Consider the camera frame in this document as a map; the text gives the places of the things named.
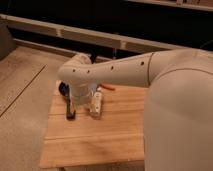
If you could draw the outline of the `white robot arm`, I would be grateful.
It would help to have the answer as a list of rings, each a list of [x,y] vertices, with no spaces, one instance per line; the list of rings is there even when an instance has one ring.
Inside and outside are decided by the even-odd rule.
[[[146,87],[145,170],[213,171],[213,52],[175,49],[97,64],[77,54],[58,77],[76,104],[91,101],[91,83]]]

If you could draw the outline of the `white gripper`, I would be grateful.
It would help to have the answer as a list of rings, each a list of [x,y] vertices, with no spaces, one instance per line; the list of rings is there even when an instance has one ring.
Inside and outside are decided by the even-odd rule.
[[[91,102],[93,94],[96,92],[95,83],[69,85],[71,101],[75,105],[84,105]]]

